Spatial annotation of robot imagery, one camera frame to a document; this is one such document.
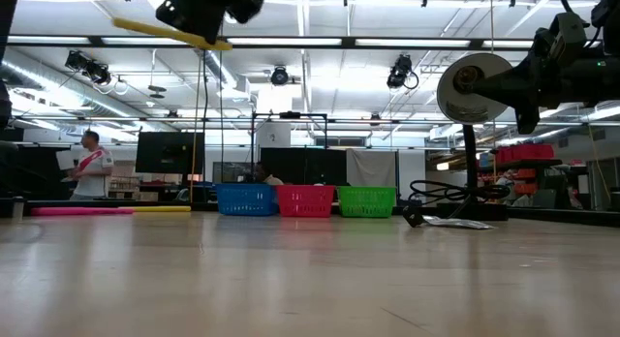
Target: monitor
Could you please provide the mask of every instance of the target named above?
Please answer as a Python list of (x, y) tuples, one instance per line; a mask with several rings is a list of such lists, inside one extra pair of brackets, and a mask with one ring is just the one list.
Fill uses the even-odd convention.
[(201, 174), (204, 164), (204, 133), (140, 133), (136, 172)]

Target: blue basket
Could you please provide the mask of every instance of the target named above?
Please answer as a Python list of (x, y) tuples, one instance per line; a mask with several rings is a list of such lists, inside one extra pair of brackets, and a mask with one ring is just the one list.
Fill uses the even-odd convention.
[(219, 184), (220, 213), (236, 216), (269, 216), (278, 212), (275, 189), (266, 184)]

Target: pink foam tube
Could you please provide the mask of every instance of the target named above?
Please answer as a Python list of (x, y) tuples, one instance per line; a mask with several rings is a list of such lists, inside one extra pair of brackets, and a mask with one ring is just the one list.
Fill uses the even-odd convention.
[(31, 210), (32, 216), (127, 215), (133, 213), (133, 209), (112, 207), (35, 207)]

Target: white curtain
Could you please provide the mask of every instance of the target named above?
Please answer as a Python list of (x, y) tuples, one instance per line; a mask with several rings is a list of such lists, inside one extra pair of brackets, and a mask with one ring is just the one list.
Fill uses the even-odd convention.
[(347, 149), (347, 182), (354, 187), (395, 187), (396, 154)]

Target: wooden floor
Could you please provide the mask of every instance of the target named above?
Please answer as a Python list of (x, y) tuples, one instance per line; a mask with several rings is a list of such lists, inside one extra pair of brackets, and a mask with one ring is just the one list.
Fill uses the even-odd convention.
[(215, 213), (0, 226), (0, 336), (618, 336), (620, 230)]

